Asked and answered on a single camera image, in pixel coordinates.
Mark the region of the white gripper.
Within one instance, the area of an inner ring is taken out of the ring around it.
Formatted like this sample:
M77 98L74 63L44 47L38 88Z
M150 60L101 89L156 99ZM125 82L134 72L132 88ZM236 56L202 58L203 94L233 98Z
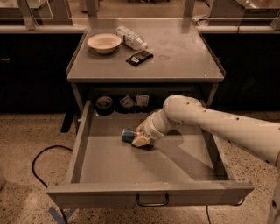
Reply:
M169 131L175 129L175 122L170 120L165 112L160 109L149 115L137 128L137 133L132 141L136 147L151 144L151 140L156 141L164 137Z

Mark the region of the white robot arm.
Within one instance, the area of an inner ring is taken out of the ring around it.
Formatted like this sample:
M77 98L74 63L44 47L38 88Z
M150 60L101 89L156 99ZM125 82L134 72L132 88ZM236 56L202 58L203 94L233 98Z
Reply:
M163 107L136 128L132 144L152 144L183 124L198 126L280 168L279 123L205 108L199 100L179 94L167 97Z

